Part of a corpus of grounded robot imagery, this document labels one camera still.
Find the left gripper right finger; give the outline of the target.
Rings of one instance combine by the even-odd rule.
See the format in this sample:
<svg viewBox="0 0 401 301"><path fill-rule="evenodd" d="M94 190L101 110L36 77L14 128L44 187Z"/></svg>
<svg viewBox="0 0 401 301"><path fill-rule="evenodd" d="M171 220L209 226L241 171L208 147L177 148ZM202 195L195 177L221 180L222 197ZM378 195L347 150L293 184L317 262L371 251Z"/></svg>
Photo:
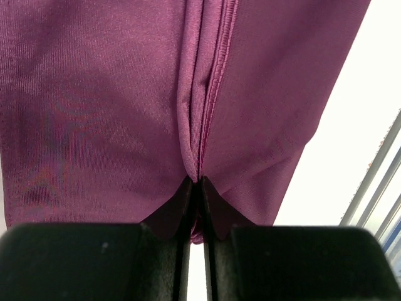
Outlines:
<svg viewBox="0 0 401 301"><path fill-rule="evenodd" d="M209 300L399 300L388 261L366 230L258 226L200 181Z"/></svg>

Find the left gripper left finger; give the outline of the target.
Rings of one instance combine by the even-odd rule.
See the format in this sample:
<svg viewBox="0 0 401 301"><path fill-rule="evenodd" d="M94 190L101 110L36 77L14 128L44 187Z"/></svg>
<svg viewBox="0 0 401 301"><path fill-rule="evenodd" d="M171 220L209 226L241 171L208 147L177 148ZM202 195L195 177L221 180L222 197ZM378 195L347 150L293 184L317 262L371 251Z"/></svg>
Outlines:
<svg viewBox="0 0 401 301"><path fill-rule="evenodd" d="M137 224L30 223L1 237L2 300L185 300L190 197Z"/></svg>

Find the purple cloth napkin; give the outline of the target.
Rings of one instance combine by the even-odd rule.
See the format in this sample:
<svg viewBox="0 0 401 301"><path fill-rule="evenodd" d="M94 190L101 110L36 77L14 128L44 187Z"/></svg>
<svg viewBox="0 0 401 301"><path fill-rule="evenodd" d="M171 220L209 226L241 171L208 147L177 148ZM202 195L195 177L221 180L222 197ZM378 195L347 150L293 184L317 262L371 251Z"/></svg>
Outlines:
<svg viewBox="0 0 401 301"><path fill-rule="evenodd" d="M137 223L208 177L271 225L368 1L2 1L8 228Z"/></svg>

